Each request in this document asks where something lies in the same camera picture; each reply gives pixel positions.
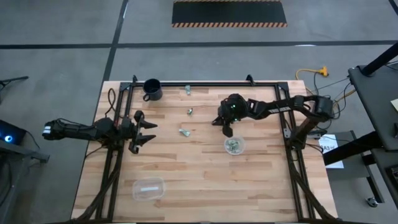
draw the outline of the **gray floor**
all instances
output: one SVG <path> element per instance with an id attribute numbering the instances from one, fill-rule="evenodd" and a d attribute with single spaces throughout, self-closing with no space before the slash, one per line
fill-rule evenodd
<path id="1" fill-rule="evenodd" d="M 122 0 L 0 0 L 0 44 L 111 43 Z M 398 16 L 387 0 L 282 0 L 286 30 L 172 29 L 172 1 L 130 0 L 120 42 L 394 40 Z M 330 76 L 317 86 L 341 80 L 347 69 L 368 63 L 389 46 L 220 47 L 119 49 L 110 80 L 290 80 L 300 68 L 326 65 Z M 63 117 L 89 124 L 93 120 L 109 49 L 0 50 L 0 79 L 28 75 L 2 91 L 1 119 L 32 132 L 48 164 L 26 174 L 12 223 L 67 220 L 73 205 L 87 142 L 44 141 L 46 121 Z M 300 78 L 314 89 L 313 75 Z M 320 90 L 335 97 L 348 81 Z M 357 136 L 373 130 L 356 94 L 347 98 L 341 118 L 330 132 L 353 129 Z M 26 144 L 32 146 L 30 139 Z M 370 208 L 365 179 L 330 180 L 339 217 L 357 222 L 393 223 L 398 211 L 373 167 L 385 204 Z"/>

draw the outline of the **yellow and black striped mat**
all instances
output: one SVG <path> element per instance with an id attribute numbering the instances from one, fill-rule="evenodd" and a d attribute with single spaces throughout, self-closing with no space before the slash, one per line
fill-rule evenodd
<path id="1" fill-rule="evenodd" d="M 174 1 L 172 27 L 287 27 L 279 0 Z"/>

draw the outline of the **black mug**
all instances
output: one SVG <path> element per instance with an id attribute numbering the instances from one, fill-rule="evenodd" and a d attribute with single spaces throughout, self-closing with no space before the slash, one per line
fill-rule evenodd
<path id="1" fill-rule="evenodd" d="M 160 100 L 163 96 L 162 85 L 160 84 L 160 81 L 155 78 L 146 80 L 142 88 L 146 93 L 144 97 L 142 97 L 144 101 Z"/>

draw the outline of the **wooden tabletop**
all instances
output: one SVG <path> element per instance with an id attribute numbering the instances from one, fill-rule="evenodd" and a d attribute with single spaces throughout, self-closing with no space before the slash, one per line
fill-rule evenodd
<path id="1" fill-rule="evenodd" d="M 288 83 L 291 96 L 306 95 L 303 81 Z M 104 83 L 95 120 L 104 117 L 109 108 L 108 90 L 114 88 L 117 93 L 119 84 Z M 273 101 L 274 88 L 192 87 L 188 96 L 184 87 L 164 87 L 163 92 L 161 100 L 144 102 L 142 88 L 134 90 L 130 114 L 142 110 L 148 122 L 158 125 L 143 129 L 143 134 L 157 137 L 145 144 L 138 155 L 132 154 L 126 144 L 114 222 L 297 221 L 279 117 L 274 114 L 260 121 L 243 119 L 233 124 L 234 134 L 242 136 L 246 143 L 245 151 L 238 156 L 224 150 L 226 138 L 221 127 L 210 124 L 217 117 L 220 101 L 230 94 Z M 189 108 L 193 108 L 191 116 L 187 114 Z M 298 124 L 305 119 L 300 113 L 295 113 L 295 117 Z M 185 137 L 179 133 L 180 128 L 190 130 L 191 135 Z M 91 142 L 87 153 L 99 146 Z M 303 156 L 311 190 L 336 216 L 322 155 L 307 147 Z M 98 193 L 105 158 L 106 149 L 101 149 L 86 159 L 72 218 L 83 213 Z M 138 202 L 132 197 L 132 185 L 148 177 L 163 178 L 165 194 L 159 200 Z"/>

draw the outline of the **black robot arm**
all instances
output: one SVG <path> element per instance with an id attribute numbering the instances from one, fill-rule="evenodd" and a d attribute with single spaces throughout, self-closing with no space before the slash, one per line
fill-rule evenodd
<path id="1" fill-rule="evenodd" d="M 64 119 L 56 119 L 47 122 L 44 126 L 43 137 L 46 140 L 60 140 L 63 138 L 83 139 L 98 141 L 103 146 L 111 147 L 121 140 L 132 139 L 129 150 L 137 154 L 138 146 L 144 145 L 156 135 L 142 135 L 141 128 L 149 129 L 157 127 L 156 124 L 144 120 L 144 113 L 136 111 L 134 115 L 136 124 L 130 118 L 123 118 L 119 126 L 116 126 L 110 118 L 101 118 L 91 126 L 78 123 L 65 123 Z"/>
<path id="2" fill-rule="evenodd" d="M 305 104 L 312 101 L 312 108 Z M 319 123 L 333 118 L 333 101 L 324 96 L 295 96 L 290 99 L 277 100 L 270 103 L 248 99 L 239 94 L 232 94 L 221 101 L 218 108 L 218 117 L 212 125 L 222 126 L 223 134 L 232 137 L 233 130 L 230 124 L 249 117 L 260 120 L 271 114 L 287 111 L 299 111 L 304 114 L 306 120 L 295 130 L 292 130 L 288 143 L 294 149 L 303 149 L 307 134 Z"/>

